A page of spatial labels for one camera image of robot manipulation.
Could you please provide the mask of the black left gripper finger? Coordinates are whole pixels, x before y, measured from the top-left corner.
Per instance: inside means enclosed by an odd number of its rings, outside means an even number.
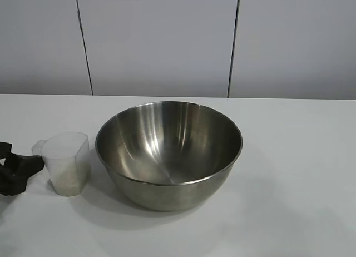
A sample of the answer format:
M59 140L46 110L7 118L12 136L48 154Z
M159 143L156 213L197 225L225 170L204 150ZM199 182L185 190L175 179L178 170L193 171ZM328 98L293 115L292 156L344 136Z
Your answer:
M0 142L0 159L5 159L11 152L12 144L8 142Z
M30 177L44 168L42 156L9 153L1 165L1 194L15 196L25 192Z

